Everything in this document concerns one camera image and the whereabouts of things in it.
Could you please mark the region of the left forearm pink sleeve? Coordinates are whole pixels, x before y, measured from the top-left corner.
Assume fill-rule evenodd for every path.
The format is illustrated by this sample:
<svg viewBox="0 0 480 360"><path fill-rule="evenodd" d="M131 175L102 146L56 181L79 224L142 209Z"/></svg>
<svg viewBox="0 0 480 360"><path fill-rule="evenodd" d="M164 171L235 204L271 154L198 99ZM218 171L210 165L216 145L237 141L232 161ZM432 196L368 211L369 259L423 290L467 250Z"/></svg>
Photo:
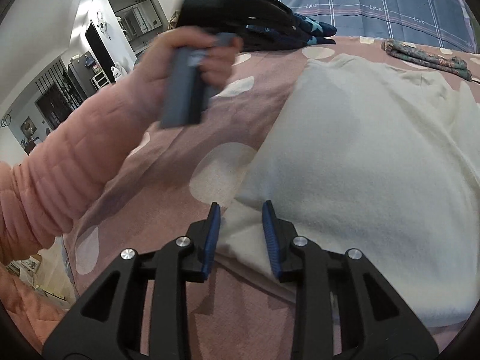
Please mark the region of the left forearm pink sleeve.
<svg viewBox="0 0 480 360"><path fill-rule="evenodd" d="M21 163L1 164L1 263L68 233L158 118L163 79L134 72L72 112Z"/></svg>

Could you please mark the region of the right forearm pink sleeve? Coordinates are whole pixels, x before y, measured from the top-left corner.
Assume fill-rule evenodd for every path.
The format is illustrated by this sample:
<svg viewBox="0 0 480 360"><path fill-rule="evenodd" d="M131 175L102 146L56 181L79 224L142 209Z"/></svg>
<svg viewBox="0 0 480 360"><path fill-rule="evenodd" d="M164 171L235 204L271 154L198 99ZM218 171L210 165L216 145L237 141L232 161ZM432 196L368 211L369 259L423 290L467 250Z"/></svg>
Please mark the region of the right forearm pink sleeve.
<svg viewBox="0 0 480 360"><path fill-rule="evenodd" d="M1 264L0 297L16 327L38 353L66 314Z"/></svg>

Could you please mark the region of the person's left hand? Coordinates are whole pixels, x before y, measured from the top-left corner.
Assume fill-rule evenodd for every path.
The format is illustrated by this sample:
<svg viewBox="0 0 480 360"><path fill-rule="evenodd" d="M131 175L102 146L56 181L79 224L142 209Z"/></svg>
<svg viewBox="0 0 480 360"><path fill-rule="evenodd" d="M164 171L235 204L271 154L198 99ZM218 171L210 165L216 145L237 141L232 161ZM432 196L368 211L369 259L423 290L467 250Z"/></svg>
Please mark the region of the person's left hand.
<svg viewBox="0 0 480 360"><path fill-rule="evenodd" d="M197 27L163 33L134 68L128 88L160 128L198 125L209 98L227 85L241 46L237 35Z"/></svg>

